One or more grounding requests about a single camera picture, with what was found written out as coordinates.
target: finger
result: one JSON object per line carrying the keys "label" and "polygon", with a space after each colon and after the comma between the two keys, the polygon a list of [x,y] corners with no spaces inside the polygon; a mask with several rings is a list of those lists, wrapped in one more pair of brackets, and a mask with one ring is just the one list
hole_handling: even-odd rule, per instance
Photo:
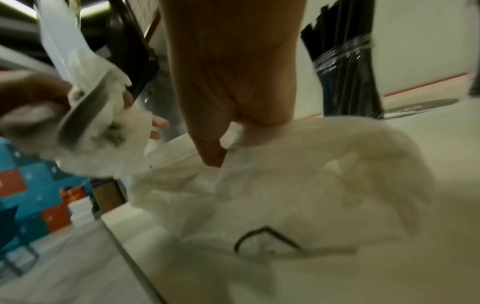
{"label": "finger", "polygon": [[150,139],[160,140],[160,138],[162,138],[162,136],[160,135],[159,132],[155,132],[155,131],[150,132]]}
{"label": "finger", "polygon": [[227,150],[221,146],[220,140],[203,140],[190,134],[203,163],[210,167],[220,168],[227,155]]}
{"label": "finger", "polygon": [[151,124],[154,127],[157,127],[157,128],[160,128],[160,129],[164,129],[164,130],[169,130],[170,129],[170,123],[168,122],[168,120],[166,120],[165,118],[162,118],[160,116],[154,116]]}
{"label": "finger", "polygon": [[134,105],[134,102],[135,102],[134,97],[130,94],[129,91],[125,90],[125,92],[123,93],[124,108],[125,109],[131,108]]}

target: hand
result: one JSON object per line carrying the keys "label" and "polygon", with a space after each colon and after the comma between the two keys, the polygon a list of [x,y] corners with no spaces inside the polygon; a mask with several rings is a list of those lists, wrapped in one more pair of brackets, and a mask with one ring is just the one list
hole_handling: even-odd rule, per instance
{"label": "hand", "polygon": [[[70,108],[68,93],[72,85],[60,78],[32,73],[28,71],[0,72],[0,117],[8,112],[26,105],[54,102],[67,110]],[[129,91],[123,93],[125,108],[134,104]],[[167,120],[154,116],[152,125],[168,129]],[[152,131],[150,138],[160,139],[160,133]]]}
{"label": "hand", "polygon": [[161,0],[173,84],[203,162],[220,167],[232,121],[293,118],[295,54],[306,0]]}

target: black strap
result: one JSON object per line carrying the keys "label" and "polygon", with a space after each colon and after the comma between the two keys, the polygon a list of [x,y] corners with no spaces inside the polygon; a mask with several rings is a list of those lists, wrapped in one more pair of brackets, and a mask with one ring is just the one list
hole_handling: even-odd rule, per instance
{"label": "black strap", "polygon": [[252,230],[250,232],[247,232],[246,234],[244,234],[241,238],[238,239],[238,241],[235,243],[235,246],[233,247],[233,250],[238,253],[239,250],[240,250],[240,246],[242,245],[242,243],[248,239],[248,238],[251,238],[252,236],[255,236],[255,235],[258,235],[258,234],[262,234],[262,233],[268,233],[270,234],[271,236],[273,236],[274,238],[276,238],[277,240],[289,245],[290,247],[292,248],[295,248],[297,250],[302,250],[302,248],[297,244],[295,243],[294,241],[292,241],[291,239],[289,239],[288,237],[284,236],[283,234],[279,233],[278,231],[274,230],[273,228],[271,227],[268,227],[268,226],[265,226],[265,227],[262,227],[260,229],[255,229],[255,230]]}

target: brown box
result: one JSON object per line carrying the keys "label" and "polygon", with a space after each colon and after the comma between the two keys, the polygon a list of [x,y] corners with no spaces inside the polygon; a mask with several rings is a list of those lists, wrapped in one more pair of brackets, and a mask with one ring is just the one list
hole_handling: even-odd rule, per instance
{"label": "brown box", "polygon": [[117,182],[114,181],[95,187],[93,196],[102,214],[121,206],[125,202]]}

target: fluorescent light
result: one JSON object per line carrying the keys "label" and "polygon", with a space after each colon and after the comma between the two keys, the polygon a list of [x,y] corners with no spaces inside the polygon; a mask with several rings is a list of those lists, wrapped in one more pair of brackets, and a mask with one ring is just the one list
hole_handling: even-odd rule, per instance
{"label": "fluorescent light", "polygon": [[108,10],[110,10],[110,2],[102,1],[100,3],[82,8],[80,10],[80,18],[94,16]]}
{"label": "fluorescent light", "polygon": [[25,15],[32,17],[33,19],[37,19],[37,13],[34,9],[29,8],[28,6],[16,1],[16,0],[0,0],[0,3],[5,4],[6,6],[20,12],[24,13]]}

